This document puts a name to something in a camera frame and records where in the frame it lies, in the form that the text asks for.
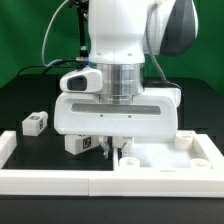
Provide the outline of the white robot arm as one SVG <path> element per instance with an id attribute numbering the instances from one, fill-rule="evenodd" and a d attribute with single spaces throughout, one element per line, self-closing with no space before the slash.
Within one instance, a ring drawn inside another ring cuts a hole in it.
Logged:
<path id="1" fill-rule="evenodd" d="M 55 105 L 65 150 L 126 154 L 138 143 L 173 140 L 181 90 L 165 77 L 145 87 L 143 67 L 146 56 L 179 56 L 193 45 L 193 0 L 90 0 L 88 32 L 89 64 L 61 78 Z"/>

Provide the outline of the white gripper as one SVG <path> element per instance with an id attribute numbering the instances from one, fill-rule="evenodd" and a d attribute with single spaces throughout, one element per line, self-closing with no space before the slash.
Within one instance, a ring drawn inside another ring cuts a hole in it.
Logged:
<path id="1" fill-rule="evenodd" d="M 103 104 L 97 94 L 65 93 L 56 101 L 54 127 L 59 134 L 96 135 L 109 157 L 107 136 L 124 137 L 121 154 L 126 157 L 131 137 L 173 138 L 178 129 L 178 88 L 146 88 L 131 104 Z"/>

